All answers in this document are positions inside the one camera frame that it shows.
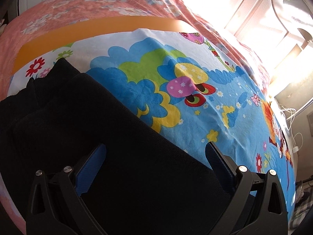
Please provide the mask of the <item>blue cartoon bed sheet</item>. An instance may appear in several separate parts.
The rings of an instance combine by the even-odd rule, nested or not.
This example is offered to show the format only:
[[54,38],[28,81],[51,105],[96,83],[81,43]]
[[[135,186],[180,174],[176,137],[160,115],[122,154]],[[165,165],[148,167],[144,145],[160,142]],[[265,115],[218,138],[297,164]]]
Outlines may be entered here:
[[206,143],[252,171],[275,170],[287,211],[295,205],[285,125],[247,69],[187,23],[143,16],[70,24],[27,41],[8,95],[64,58],[108,89],[150,128],[200,162]]

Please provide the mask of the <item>white headboard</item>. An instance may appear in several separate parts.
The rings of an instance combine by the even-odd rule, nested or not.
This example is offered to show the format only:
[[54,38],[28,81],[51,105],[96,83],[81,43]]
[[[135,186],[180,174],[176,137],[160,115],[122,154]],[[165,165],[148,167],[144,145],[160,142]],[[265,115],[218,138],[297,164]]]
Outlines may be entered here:
[[216,30],[224,30],[250,47],[263,61],[282,52],[289,33],[278,11],[289,0],[183,0]]

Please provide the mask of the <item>black pants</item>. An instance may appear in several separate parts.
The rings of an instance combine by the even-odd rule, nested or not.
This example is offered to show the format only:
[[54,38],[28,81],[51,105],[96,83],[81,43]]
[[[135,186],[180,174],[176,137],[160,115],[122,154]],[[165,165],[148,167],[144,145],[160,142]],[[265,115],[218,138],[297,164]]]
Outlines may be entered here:
[[1,175],[27,234],[208,234],[230,201],[65,60],[1,101]]

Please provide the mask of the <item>white power adapter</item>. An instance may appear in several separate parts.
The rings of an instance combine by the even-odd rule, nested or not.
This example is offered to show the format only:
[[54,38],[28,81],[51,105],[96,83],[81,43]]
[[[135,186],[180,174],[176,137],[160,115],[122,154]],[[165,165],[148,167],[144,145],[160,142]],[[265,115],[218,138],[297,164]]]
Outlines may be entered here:
[[298,147],[298,146],[295,146],[295,147],[292,149],[292,152],[296,153],[296,152],[298,152],[298,150],[299,150],[299,147]]

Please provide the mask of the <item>pink floral bedspread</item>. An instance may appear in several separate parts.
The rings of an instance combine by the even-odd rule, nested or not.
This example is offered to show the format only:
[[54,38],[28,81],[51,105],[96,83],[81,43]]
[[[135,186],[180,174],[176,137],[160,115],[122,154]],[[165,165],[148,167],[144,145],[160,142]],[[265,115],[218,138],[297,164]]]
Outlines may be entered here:
[[[6,27],[1,36],[1,101],[10,97],[7,92],[14,74],[13,68],[17,53],[27,41],[31,41],[51,30],[56,30],[70,24],[121,16],[166,18],[187,23],[198,33],[208,37],[215,44],[221,45],[238,65],[249,71],[252,80],[261,88],[261,91],[264,94],[264,87],[268,85],[269,74],[260,57],[236,38],[231,38],[223,32],[216,31],[209,22],[189,10],[182,0],[47,0],[14,19]],[[64,58],[59,59],[56,63],[61,60],[70,63]],[[205,162],[200,163],[212,170],[206,156]],[[1,234],[14,234],[16,232],[27,234],[26,222],[14,205],[4,184],[2,175],[1,205]]]

